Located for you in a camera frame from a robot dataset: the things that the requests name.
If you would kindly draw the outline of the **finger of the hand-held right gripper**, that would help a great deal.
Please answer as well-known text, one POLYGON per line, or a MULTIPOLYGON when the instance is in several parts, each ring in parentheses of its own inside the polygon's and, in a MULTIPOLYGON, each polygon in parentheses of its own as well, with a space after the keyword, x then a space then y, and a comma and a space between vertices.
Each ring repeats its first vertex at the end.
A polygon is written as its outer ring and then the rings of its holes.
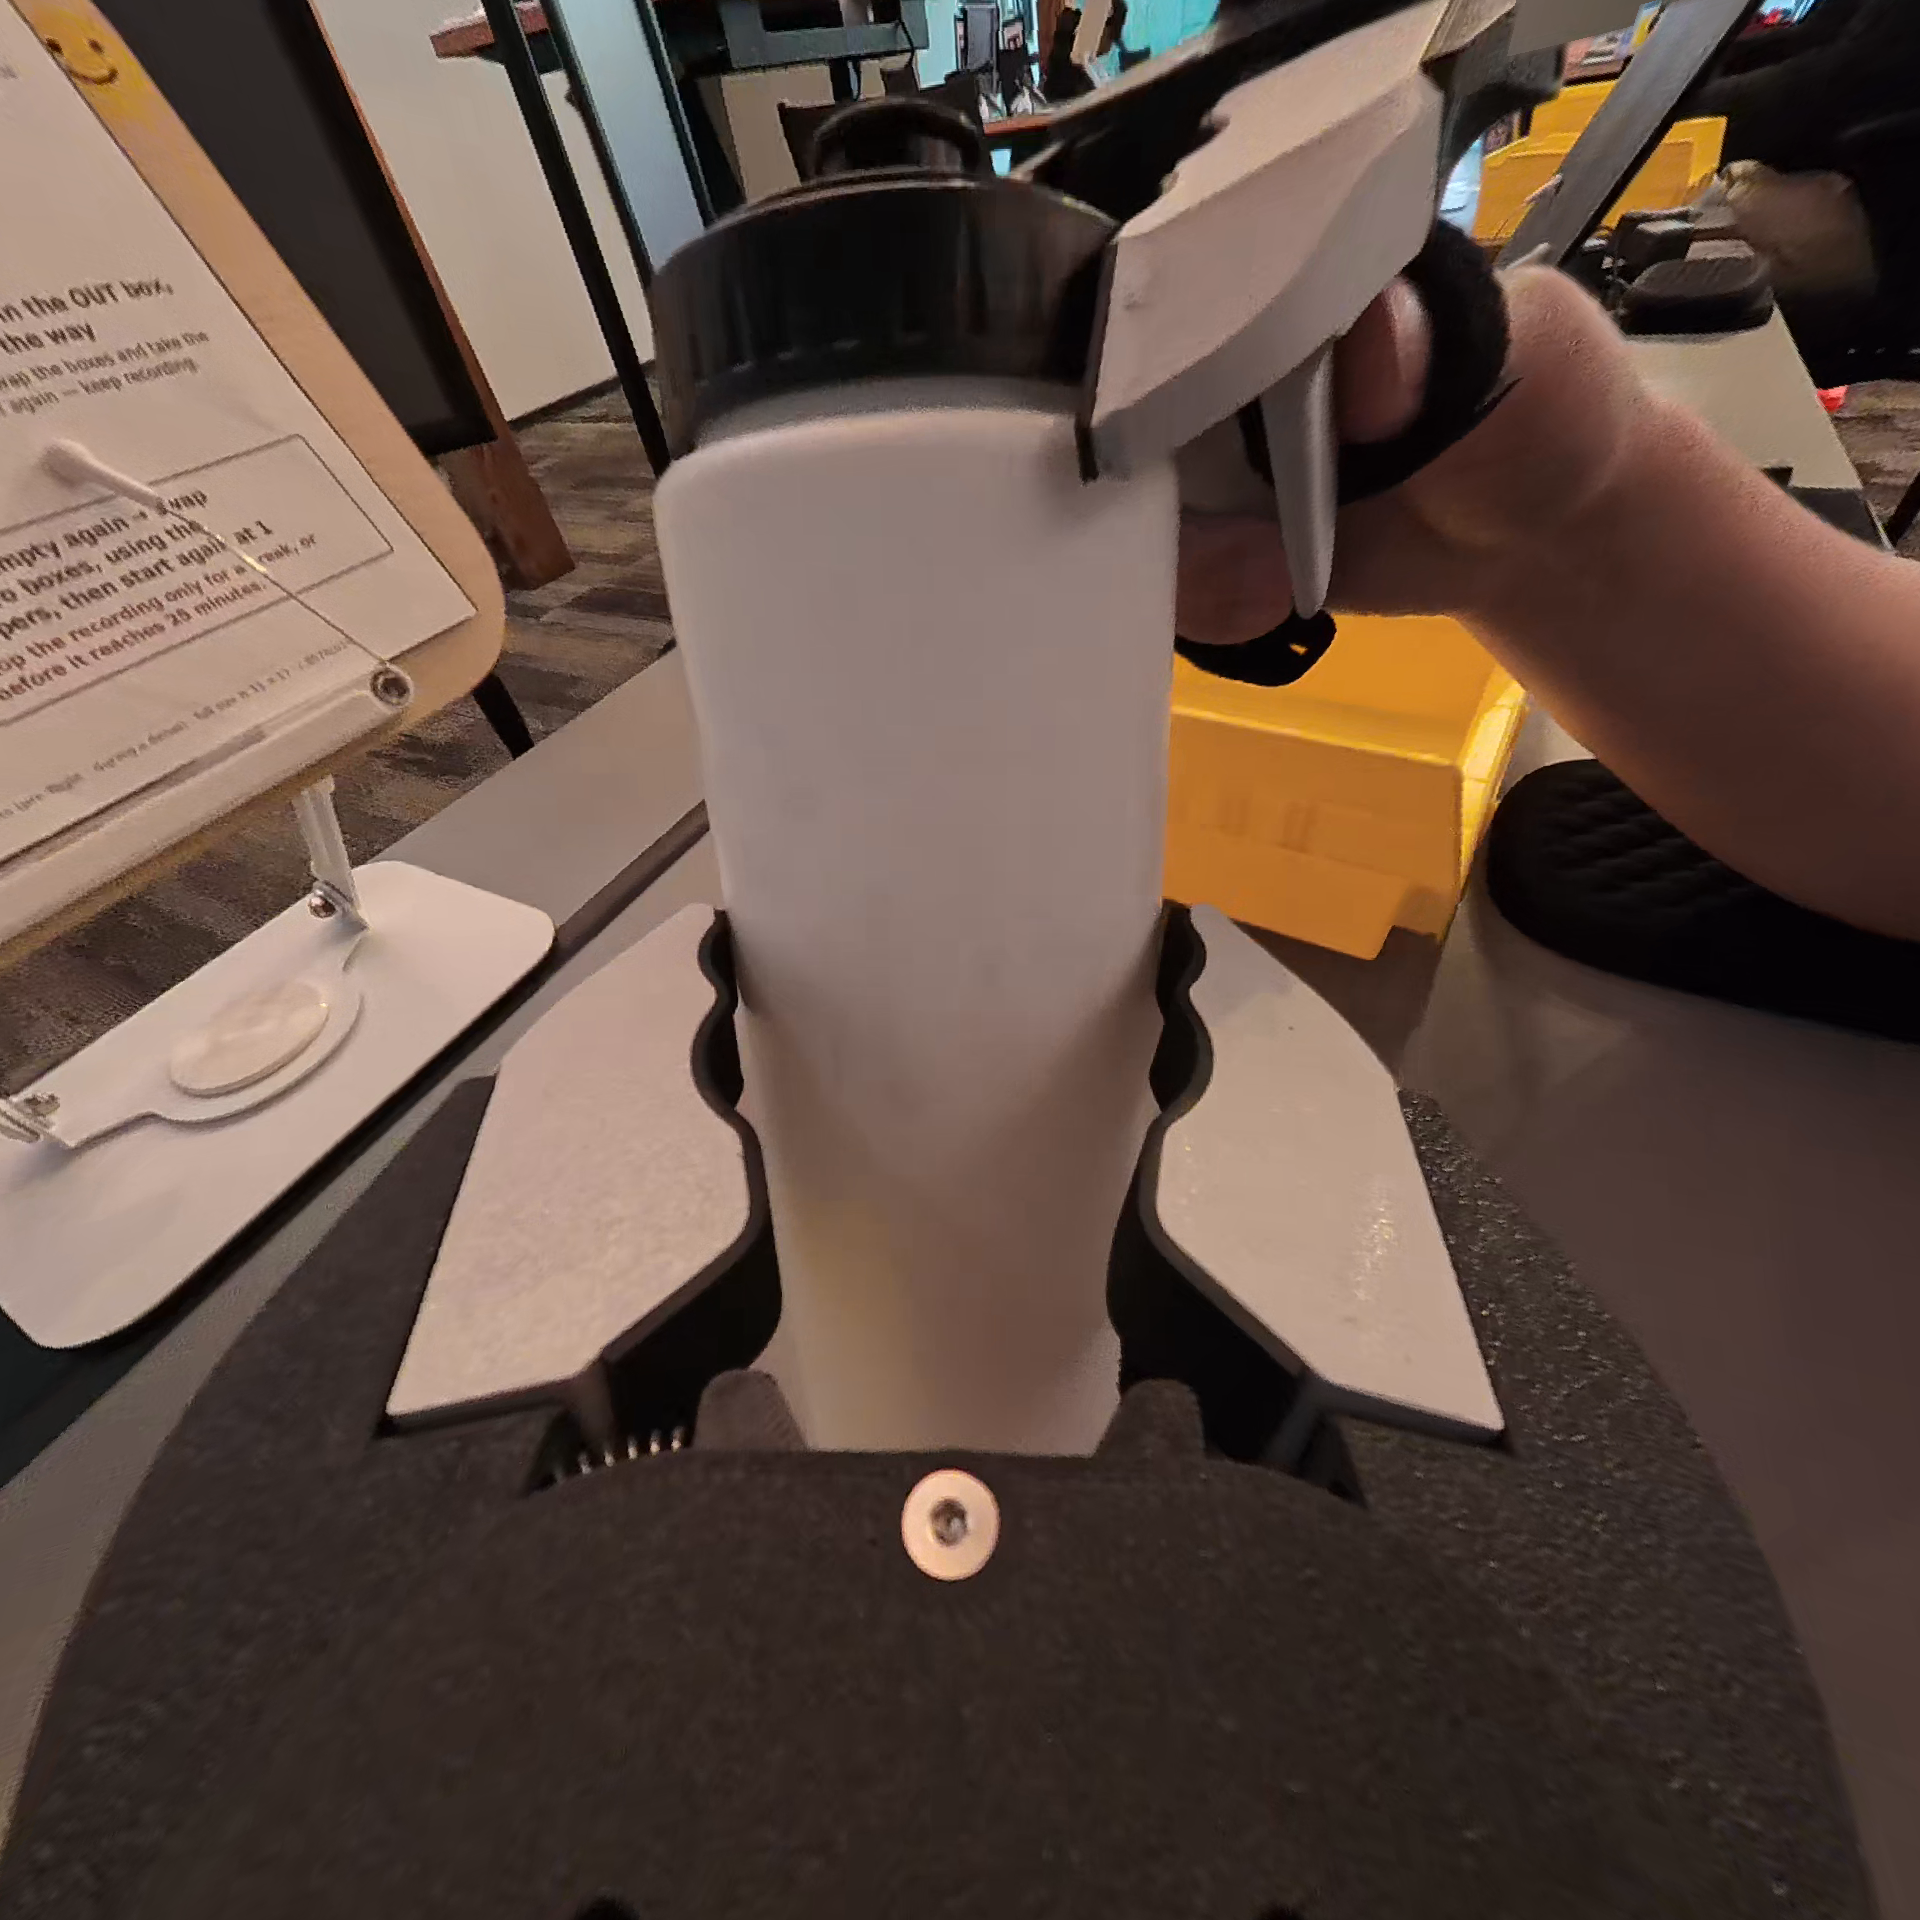
POLYGON ((1339 521, 1337 344, 1314 350, 1260 402, 1263 458, 1297 619, 1334 587, 1339 521))
POLYGON ((1129 477, 1242 409, 1273 479, 1337 474, 1337 341, 1435 221, 1460 92, 1520 4, 1226 4, 1079 128, 1154 183, 1120 220, 1084 399, 1092 470, 1129 477))

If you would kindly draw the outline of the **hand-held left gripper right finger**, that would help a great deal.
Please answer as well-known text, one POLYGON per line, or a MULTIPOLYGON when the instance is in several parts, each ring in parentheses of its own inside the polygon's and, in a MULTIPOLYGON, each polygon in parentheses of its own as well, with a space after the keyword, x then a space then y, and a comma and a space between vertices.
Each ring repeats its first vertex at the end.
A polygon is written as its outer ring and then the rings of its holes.
POLYGON ((1396 1079, 1222 910, 1169 910, 1154 1119, 1114 1235, 1120 1385, 1175 1382, 1222 1458, 1337 1417, 1505 1434, 1396 1079))

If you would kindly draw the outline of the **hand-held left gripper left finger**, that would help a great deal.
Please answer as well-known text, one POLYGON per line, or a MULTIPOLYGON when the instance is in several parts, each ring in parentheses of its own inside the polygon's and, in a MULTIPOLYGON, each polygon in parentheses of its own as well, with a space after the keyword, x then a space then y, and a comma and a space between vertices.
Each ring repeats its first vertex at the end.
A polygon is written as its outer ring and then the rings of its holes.
POLYGON ((782 1316, 726 918, 670 918, 493 1075, 386 1417, 562 1410, 592 1458, 694 1436, 782 1316))

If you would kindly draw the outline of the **yellow plastic bin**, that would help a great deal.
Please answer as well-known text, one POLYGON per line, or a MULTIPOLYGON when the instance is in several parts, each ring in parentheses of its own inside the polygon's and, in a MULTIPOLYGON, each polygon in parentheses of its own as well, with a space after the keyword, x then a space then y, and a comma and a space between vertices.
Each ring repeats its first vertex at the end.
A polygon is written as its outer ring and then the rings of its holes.
POLYGON ((1162 897, 1359 959, 1441 941, 1525 719, 1449 619, 1339 614, 1291 685, 1175 661, 1162 897))

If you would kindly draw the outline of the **black bottle lid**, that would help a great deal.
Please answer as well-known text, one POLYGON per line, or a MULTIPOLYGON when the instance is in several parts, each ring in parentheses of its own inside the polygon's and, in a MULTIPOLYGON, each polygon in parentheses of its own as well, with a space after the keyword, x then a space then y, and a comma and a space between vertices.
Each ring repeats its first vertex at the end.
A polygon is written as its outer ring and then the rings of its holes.
POLYGON ((647 292, 673 458, 750 402, 862 378, 1082 387, 1117 221, 999 177, 933 96, 833 107, 812 172, 734 209, 647 292))

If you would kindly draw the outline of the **white plastic bottle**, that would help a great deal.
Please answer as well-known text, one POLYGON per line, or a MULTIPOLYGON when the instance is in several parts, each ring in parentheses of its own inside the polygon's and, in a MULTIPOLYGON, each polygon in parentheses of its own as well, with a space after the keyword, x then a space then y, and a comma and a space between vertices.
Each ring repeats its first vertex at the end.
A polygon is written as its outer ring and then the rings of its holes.
POLYGON ((782 1265, 854 1452, 1092 1452, 1162 941, 1175 477, 1069 392, 750 402, 657 487, 782 1265))

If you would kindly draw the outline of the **person's right forearm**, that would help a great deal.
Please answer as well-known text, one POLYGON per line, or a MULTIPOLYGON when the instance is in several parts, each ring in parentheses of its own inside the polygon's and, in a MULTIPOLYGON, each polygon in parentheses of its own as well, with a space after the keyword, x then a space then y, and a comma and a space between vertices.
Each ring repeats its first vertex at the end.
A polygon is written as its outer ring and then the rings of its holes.
POLYGON ((1468 625, 1706 853, 1916 938, 1916 563, 1644 392, 1610 487, 1468 625))

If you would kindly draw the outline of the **person's right hand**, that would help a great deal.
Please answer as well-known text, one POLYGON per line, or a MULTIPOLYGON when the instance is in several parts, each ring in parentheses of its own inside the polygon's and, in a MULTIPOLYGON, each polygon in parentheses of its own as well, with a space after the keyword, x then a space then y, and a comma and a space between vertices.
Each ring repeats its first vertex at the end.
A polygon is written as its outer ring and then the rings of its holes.
MULTIPOLYGON (((1499 278, 1510 355, 1494 411, 1400 487, 1337 521, 1334 612, 1468 622, 1583 513, 1632 440, 1644 387, 1605 308, 1574 278, 1499 278)), ((1239 484, 1231 429, 1188 448, 1175 633, 1239 647, 1292 612, 1291 546, 1267 491, 1239 484)))

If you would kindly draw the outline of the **stack of yellow bins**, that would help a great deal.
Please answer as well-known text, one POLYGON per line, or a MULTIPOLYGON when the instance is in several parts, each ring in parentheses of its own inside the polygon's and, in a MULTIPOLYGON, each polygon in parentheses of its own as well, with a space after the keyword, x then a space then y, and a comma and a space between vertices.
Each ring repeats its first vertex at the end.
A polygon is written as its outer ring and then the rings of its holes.
POLYGON ((1724 114, 1669 114, 1663 130, 1632 135, 1610 114, 1621 81, 1572 85, 1533 113, 1527 130, 1479 162, 1468 220, 1484 252, 1579 252, 1628 215, 1696 202, 1727 141, 1724 114))

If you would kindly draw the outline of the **black textured pad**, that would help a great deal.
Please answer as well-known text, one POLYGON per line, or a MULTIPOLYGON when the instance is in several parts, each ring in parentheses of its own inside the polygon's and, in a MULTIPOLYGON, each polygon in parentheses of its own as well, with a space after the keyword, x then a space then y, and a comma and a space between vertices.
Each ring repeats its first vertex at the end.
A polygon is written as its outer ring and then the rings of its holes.
POLYGON ((1737 877, 1596 762, 1525 774, 1484 839, 1494 908, 1594 974, 1916 1044, 1916 943, 1737 877))

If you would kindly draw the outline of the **black metal stand leg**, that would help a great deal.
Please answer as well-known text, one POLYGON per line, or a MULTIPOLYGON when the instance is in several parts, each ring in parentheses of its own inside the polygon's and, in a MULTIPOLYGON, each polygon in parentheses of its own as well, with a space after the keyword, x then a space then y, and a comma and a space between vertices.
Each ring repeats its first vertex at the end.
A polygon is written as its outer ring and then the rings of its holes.
POLYGON ((633 328, 628 319, 628 308, 610 275, 610 258, 600 248, 600 236, 592 220, 582 181, 566 152, 562 125, 554 122, 552 97, 543 81, 528 34, 519 20, 519 6, 484 4, 484 18, 493 34, 493 56, 510 81, 522 130, 528 139, 528 147, 536 152, 543 183, 562 221, 573 265, 582 278, 593 324, 610 352, 610 368, 633 418, 639 448, 647 455, 653 477, 664 477, 670 470, 670 440, 659 423, 653 382, 647 376, 647 360, 639 355, 633 328))

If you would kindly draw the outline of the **wooden furniture leg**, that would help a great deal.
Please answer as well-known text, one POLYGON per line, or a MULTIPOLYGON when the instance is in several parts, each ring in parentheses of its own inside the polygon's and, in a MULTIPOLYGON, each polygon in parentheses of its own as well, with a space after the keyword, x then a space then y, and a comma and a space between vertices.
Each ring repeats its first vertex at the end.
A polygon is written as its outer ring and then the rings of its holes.
POLYGON ((508 590, 540 590, 579 563, 512 431, 443 450, 436 467, 480 532, 508 590))

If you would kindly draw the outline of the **wooden edged instruction board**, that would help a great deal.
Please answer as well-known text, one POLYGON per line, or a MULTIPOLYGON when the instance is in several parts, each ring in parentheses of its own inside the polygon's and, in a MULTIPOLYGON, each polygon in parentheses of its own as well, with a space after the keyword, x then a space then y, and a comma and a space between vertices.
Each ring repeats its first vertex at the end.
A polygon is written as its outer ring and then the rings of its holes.
POLYGON ((93 4, 5 4, 5 952, 484 682, 493 559, 93 4))

